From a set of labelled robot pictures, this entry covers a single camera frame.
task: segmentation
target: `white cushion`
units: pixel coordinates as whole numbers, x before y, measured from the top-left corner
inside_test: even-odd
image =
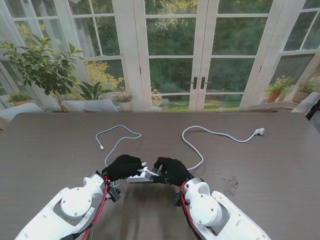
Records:
[[[320,93],[312,92],[305,100],[299,103],[291,112],[292,113],[302,113],[307,115],[310,109],[319,101]]]
[[[118,112],[115,105],[109,99],[89,101],[63,101],[62,105],[68,112],[83,112],[83,109],[93,112]]]
[[[4,129],[10,121],[19,113],[44,113],[44,111],[32,102],[19,106],[0,110],[0,129]]]

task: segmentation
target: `door handle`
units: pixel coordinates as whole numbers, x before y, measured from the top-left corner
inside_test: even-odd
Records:
[[[196,89],[197,88],[197,82],[198,82],[198,78],[195,76],[193,81],[191,82],[186,82],[186,84],[193,84],[193,89]]]
[[[205,80],[206,80],[205,77],[203,77],[203,78],[201,79],[201,89],[204,89],[205,84],[212,84],[212,82],[210,82],[210,81],[205,82]]]

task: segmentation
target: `cable connector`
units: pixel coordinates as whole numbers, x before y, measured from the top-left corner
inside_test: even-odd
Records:
[[[265,135],[265,129],[264,128],[258,128],[253,133],[254,133],[254,135],[264,136]]]

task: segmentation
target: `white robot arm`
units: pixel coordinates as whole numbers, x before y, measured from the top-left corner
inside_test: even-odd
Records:
[[[80,230],[89,223],[90,217],[97,212],[92,207],[93,198],[106,196],[115,202],[115,197],[120,197],[114,196],[117,192],[111,192],[103,177],[97,173],[85,177],[83,185],[62,189],[20,231],[15,240],[75,239],[75,236],[80,235]]]
[[[100,174],[83,179],[83,187],[62,189],[18,234],[15,240],[74,240],[97,210],[93,198],[113,202],[119,192],[106,185]],[[225,195],[210,195],[207,183],[193,178],[182,187],[194,226],[207,240],[271,240],[268,235]]]
[[[205,239],[271,240],[225,195],[218,191],[210,195],[209,186],[202,179],[193,178],[182,186],[182,194],[190,203],[192,222]]]

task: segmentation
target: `black glove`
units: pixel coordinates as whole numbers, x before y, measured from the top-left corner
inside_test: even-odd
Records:
[[[103,176],[107,176],[111,182],[114,182],[119,179],[126,179],[130,176],[140,176],[141,172],[137,170],[142,168],[140,158],[130,155],[121,155],[103,169],[101,173]]]
[[[180,187],[185,180],[194,178],[185,165],[177,159],[159,157],[154,167],[159,169],[161,165],[162,175],[151,177],[154,183],[173,184]]]

